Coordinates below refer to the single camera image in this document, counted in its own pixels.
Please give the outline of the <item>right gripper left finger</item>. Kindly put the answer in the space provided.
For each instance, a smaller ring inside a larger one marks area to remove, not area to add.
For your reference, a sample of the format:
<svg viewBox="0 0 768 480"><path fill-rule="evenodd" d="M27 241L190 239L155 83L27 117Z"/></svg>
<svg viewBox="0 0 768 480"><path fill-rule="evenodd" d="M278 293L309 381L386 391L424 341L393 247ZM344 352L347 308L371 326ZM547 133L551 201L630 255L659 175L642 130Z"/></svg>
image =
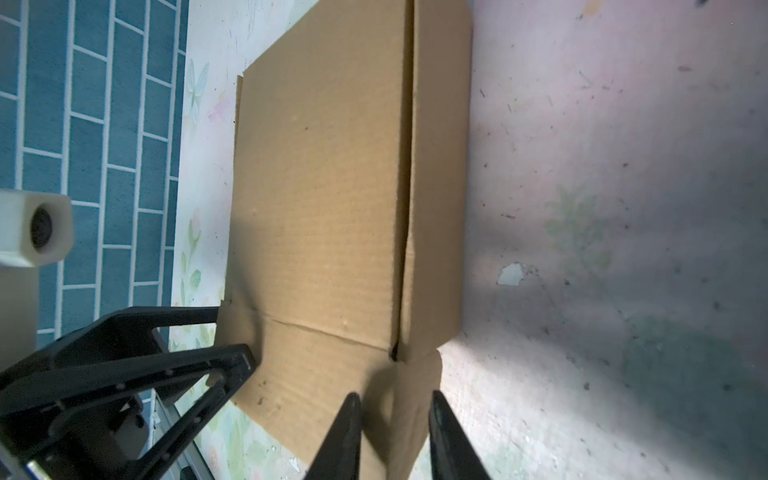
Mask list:
<svg viewBox="0 0 768 480"><path fill-rule="evenodd" d="M362 404L358 393L344 399L305 480L358 480L362 436Z"/></svg>

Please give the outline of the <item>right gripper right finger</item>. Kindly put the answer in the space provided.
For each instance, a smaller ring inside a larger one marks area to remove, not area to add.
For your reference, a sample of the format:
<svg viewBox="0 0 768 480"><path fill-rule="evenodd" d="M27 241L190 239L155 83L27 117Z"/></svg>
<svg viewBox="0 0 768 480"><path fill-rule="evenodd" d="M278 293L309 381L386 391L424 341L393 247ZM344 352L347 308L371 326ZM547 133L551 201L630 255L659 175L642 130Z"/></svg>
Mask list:
<svg viewBox="0 0 768 480"><path fill-rule="evenodd" d="M432 392L429 445L434 480L490 480L445 396Z"/></svg>

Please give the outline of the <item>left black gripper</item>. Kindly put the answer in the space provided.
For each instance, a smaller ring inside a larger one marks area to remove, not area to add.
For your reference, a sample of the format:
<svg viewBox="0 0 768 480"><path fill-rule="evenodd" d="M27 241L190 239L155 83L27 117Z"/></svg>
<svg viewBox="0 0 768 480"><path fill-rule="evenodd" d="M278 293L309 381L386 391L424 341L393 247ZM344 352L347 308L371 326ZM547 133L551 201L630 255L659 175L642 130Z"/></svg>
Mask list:
<svg viewBox="0 0 768 480"><path fill-rule="evenodd" d="M1 391L3 479L159 479L254 373L245 345L171 352L159 330L216 321L216 307L130 307L35 354ZM146 390L215 383L150 448Z"/></svg>

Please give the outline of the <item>brown cardboard paper box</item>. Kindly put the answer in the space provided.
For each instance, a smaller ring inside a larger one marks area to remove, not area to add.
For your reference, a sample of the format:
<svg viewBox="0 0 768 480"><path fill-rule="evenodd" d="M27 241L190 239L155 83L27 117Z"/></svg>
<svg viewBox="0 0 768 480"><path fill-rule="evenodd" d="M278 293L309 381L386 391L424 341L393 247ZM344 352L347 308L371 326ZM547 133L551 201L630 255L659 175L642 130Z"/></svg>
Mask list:
<svg viewBox="0 0 768 480"><path fill-rule="evenodd" d="M215 341L234 404L304 462L362 400L361 475L405 479L461 327L472 19L321 1L244 72Z"/></svg>

